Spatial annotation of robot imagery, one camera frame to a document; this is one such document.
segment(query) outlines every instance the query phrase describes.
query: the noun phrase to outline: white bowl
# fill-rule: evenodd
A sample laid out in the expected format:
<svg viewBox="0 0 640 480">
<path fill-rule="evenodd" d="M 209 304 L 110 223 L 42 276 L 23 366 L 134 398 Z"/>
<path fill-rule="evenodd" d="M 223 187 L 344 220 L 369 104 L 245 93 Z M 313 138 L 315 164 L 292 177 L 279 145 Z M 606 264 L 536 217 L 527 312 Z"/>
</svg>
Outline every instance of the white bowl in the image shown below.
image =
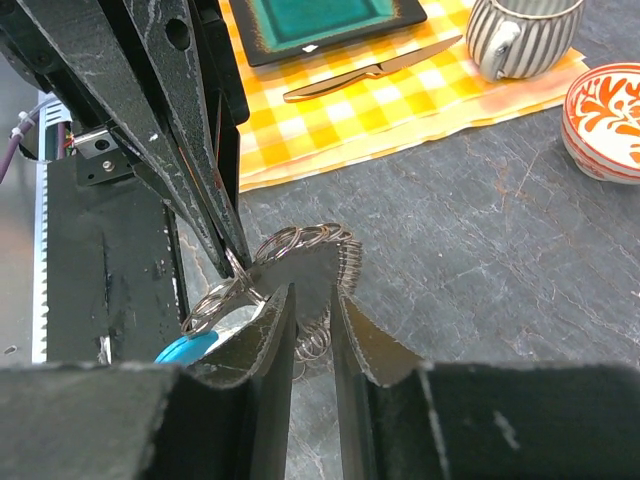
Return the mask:
<svg viewBox="0 0 640 480">
<path fill-rule="evenodd" d="M 562 139 L 590 177 L 640 185 L 640 64 L 581 75 L 564 101 Z"/>
</svg>

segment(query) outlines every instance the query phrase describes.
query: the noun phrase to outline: knife handle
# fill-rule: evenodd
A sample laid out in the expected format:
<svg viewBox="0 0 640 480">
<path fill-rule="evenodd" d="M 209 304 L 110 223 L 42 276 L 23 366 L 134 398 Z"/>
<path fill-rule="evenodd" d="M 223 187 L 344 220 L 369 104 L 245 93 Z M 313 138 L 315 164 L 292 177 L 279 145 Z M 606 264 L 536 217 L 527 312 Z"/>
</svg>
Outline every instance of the knife handle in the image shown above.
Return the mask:
<svg viewBox="0 0 640 480">
<path fill-rule="evenodd" d="M 381 75 L 379 67 L 377 65 L 371 65 L 369 67 L 359 68 L 352 72 L 343 73 L 337 77 L 327 78 L 321 80 L 306 87 L 297 88 L 291 90 L 283 95 L 284 101 L 287 103 L 300 102 L 302 100 L 309 100 L 311 98 L 317 98 L 327 93 L 340 90 L 352 83 L 359 82 L 365 78 L 376 78 Z"/>
</svg>

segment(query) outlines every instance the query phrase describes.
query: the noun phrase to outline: checkered cloth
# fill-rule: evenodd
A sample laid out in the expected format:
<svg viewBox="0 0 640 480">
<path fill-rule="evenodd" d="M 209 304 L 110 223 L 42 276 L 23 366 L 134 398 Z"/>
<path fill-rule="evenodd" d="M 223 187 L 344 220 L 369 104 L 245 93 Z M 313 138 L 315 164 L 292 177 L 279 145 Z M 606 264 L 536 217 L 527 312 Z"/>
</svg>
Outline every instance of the checkered cloth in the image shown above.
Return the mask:
<svg viewBox="0 0 640 480">
<path fill-rule="evenodd" d="M 365 80 L 312 100 L 284 102 L 282 95 L 289 90 L 466 31 L 473 0 L 421 3 L 429 16 L 425 23 L 351 45 L 324 48 L 310 57 L 253 68 L 247 63 L 229 2 L 221 0 L 251 111 L 249 120 L 239 127 L 241 190 L 330 171 L 462 128 L 557 105 L 571 81 L 586 70 L 582 55 L 571 50 L 552 72 L 539 79 L 490 84 L 479 76 L 464 41 L 460 41 L 430 60 L 387 77 Z M 554 79 L 563 72 L 563 78 Z M 540 79 L 546 80 L 545 88 L 534 88 Z M 448 110 L 457 114 L 445 115 Z"/>
</svg>

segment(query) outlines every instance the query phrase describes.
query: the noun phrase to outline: gray slate surface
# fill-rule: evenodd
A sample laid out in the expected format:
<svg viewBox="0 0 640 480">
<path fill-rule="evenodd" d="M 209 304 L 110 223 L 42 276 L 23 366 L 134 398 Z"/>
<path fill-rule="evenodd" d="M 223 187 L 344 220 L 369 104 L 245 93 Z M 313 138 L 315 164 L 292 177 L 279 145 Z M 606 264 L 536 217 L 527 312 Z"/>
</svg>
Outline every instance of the gray slate surface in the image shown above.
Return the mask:
<svg viewBox="0 0 640 480">
<path fill-rule="evenodd" d="M 591 0 L 574 46 L 590 66 L 640 61 L 640 2 Z M 640 189 L 580 173 L 561 109 L 241 196 L 252 249 L 336 221 L 364 244 L 356 298 L 429 360 L 640 365 Z M 191 232 L 192 301 L 218 282 Z M 340 479 L 330 364 L 293 389 L 287 478 Z"/>
</svg>

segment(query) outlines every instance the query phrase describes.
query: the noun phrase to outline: turquoise plate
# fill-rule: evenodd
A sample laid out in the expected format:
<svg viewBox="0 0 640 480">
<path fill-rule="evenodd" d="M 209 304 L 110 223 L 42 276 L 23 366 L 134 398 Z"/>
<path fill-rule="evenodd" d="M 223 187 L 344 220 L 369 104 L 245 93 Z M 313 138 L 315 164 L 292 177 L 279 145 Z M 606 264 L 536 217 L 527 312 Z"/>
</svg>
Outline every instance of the turquoise plate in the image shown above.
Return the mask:
<svg viewBox="0 0 640 480">
<path fill-rule="evenodd" d="M 249 65 L 427 19 L 418 0 L 231 0 Z"/>
</svg>

